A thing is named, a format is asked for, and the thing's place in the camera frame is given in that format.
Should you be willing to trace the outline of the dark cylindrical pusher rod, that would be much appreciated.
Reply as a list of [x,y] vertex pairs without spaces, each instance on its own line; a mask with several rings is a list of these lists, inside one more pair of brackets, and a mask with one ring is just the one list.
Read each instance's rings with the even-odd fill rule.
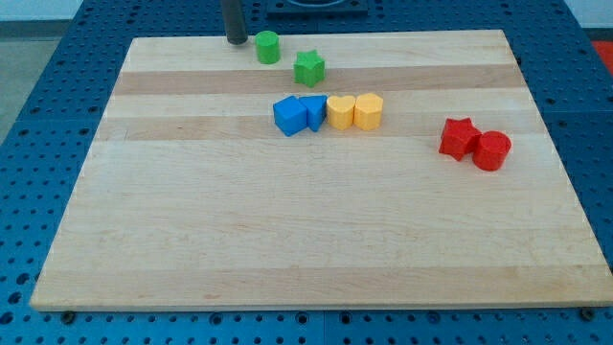
[[248,33],[241,0],[220,0],[226,39],[230,44],[240,45],[247,41]]

